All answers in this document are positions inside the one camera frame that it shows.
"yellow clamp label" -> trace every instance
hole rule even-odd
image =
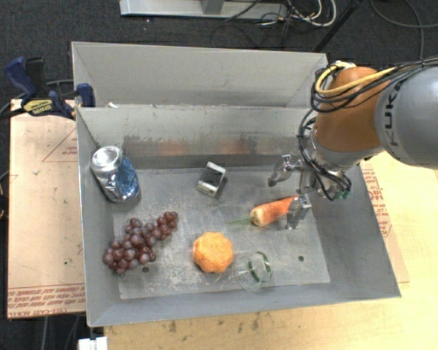
[[[38,115],[52,110],[52,103],[52,100],[48,98],[30,100],[25,106],[23,106],[23,109],[25,109],[28,113]]]

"orange sponge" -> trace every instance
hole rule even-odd
[[[193,261],[204,272],[222,273],[232,260],[232,243],[221,232],[206,232],[193,243]]]

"carrot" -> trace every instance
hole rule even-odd
[[[263,227],[274,222],[277,218],[287,214],[289,205],[294,198],[295,196],[292,196],[258,205],[250,212],[252,223],[259,227]]]

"grape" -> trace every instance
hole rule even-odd
[[[145,227],[147,228],[148,231],[152,232],[155,225],[154,223],[150,222],[150,223],[146,223]]]
[[[131,241],[127,240],[123,242],[123,248],[125,249],[131,249],[133,245],[131,244]]]
[[[145,265],[145,264],[148,263],[149,261],[151,261],[151,258],[150,258],[150,256],[149,256],[148,253],[143,253],[143,254],[141,254],[141,256],[139,257],[139,262],[140,262],[142,265]]]
[[[146,244],[148,245],[148,246],[154,246],[155,245],[155,243],[156,243],[156,239],[155,239],[155,237],[154,236],[150,236],[147,240],[146,240]]]
[[[134,249],[127,249],[124,253],[123,253],[123,257],[130,261],[134,259],[134,255],[135,255],[135,251]]]
[[[118,261],[118,267],[119,268],[123,268],[123,269],[126,269],[127,267],[128,267],[128,260],[126,260],[126,259],[121,259],[121,260],[119,260]]]
[[[143,225],[143,223],[138,218],[131,218],[130,219],[130,225],[132,227],[141,227]]]
[[[162,236],[162,232],[161,232],[161,230],[159,230],[158,228],[156,228],[156,229],[153,231],[153,236],[155,237],[156,240],[159,240],[159,239],[161,238],[161,236]]]
[[[151,253],[151,248],[148,246],[144,246],[139,250],[139,252],[149,254],[149,253]]]
[[[157,259],[153,247],[158,240],[165,240],[177,228],[178,213],[165,211],[161,216],[143,225],[138,218],[131,218],[124,228],[122,240],[113,240],[102,255],[102,262],[119,275],[133,270],[139,265],[146,265]]]
[[[169,228],[171,230],[174,230],[175,228],[177,228],[177,222],[175,220],[172,220],[171,222],[167,223],[167,225],[169,226]]]
[[[149,233],[150,232],[149,232],[149,230],[147,230],[146,227],[141,228],[141,233],[140,233],[141,236],[145,237],[145,236],[149,235]]]
[[[119,241],[113,241],[113,242],[110,244],[110,247],[111,247],[112,249],[118,249],[118,248],[121,248],[121,247],[122,247],[122,243],[119,242]]]
[[[135,247],[145,244],[145,240],[143,239],[143,237],[141,237],[140,235],[136,235],[136,234],[133,235],[132,237],[130,237],[130,242]]]
[[[131,230],[130,232],[131,235],[141,235],[141,228],[140,227],[135,227]]]
[[[130,263],[128,264],[127,269],[128,270],[133,270],[133,269],[135,269],[138,266],[139,266],[139,261],[138,260],[131,260]]]
[[[159,230],[162,232],[163,235],[166,235],[167,231],[170,230],[170,228],[166,223],[163,223],[159,226]]]
[[[117,260],[117,261],[121,260],[123,258],[123,252],[124,252],[123,249],[115,249],[112,252],[112,256],[113,256],[114,260]]]
[[[157,222],[158,225],[160,226],[160,225],[162,225],[162,224],[166,224],[166,223],[167,223],[167,220],[166,220],[166,218],[164,218],[164,217],[159,217],[159,218],[156,220],[156,222]]]
[[[166,211],[164,213],[164,218],[166,218],[167,222],[171,222],[172,220],[174,220],[174,216],[172,215],[172,213],[170,211]]]
[[[104,256],[102,257],[102,260],[104,261],[104,263],[106,265],[111,265],[114,261],[114,257],[112,256],[112,254],[109,253],[105,253]]]

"blue clamp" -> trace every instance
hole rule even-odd
[[[47,97],[41,97],[36,85],[25,70],[24,57],[19,57],[8,63],[5,67],[7,79],[16,88],[23,91],[21,108],[35,117],[42,115],[55,115],[74,119],[74,108],[61,99],[54,90],[48,92]],[[81,83],[76,87],[76,94],[80,97],[80,104],[95,107],[96,100],[93,90],[88,83]]]

